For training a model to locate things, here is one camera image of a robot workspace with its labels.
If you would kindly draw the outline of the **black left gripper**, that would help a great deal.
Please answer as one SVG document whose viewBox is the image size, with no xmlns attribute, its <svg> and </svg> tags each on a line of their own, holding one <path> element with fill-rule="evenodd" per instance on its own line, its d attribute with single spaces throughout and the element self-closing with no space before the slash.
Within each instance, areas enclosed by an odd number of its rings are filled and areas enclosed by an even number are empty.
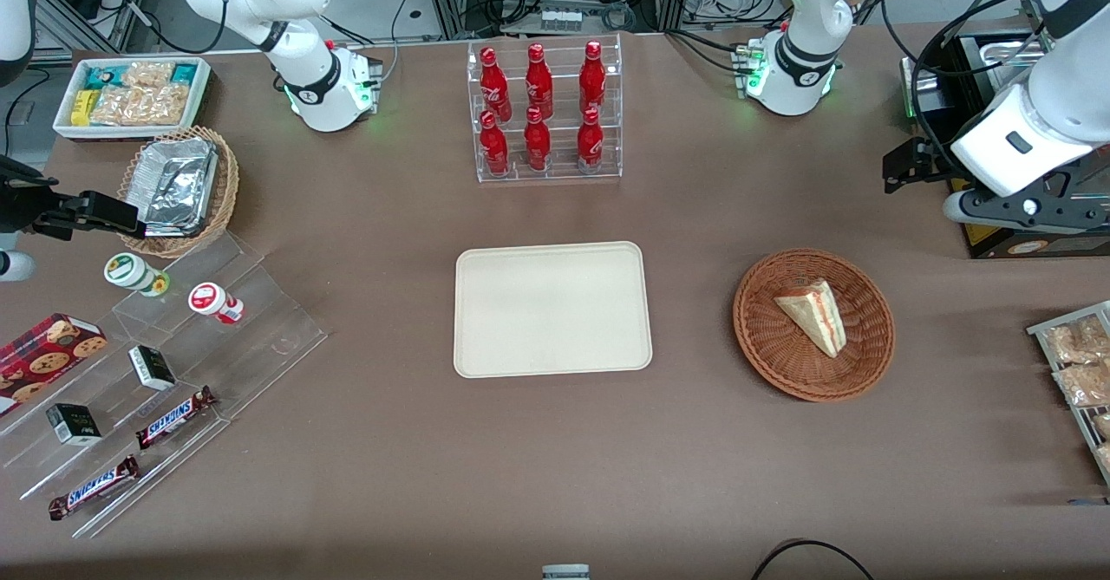
<svg viewBox="0 0 1110 580">
<path fill-rule="evenodd" d="M 919 181 L 934 182 L 959 180 L 976 184 L 963 164 L 949 153 L 948 147 L 935 147 L 928 138 L 915 136 L 898 147 L 898 156 L 882 157 L 884 193 L 894 194 L 904 186 Z"/>
</svg>

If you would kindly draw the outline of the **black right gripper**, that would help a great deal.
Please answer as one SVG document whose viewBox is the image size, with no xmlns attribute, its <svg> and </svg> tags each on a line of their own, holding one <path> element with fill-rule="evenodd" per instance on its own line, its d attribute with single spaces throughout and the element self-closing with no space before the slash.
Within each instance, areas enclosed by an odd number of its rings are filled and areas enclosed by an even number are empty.
<svg viewBox="0 0 1110 580">
<path fill-rule="evenodd" d="M 124 237 L 147 236 L 138 208 L 100 192 L 85 192 L 85 224 L 78 215 L 78 199 L 56 192 L 56 179 L 39 170 L 1 157 L 1 232 L 28 231 L 56 240 L 72 240 L 75 230 L 104 230 Z"/>
</svg>

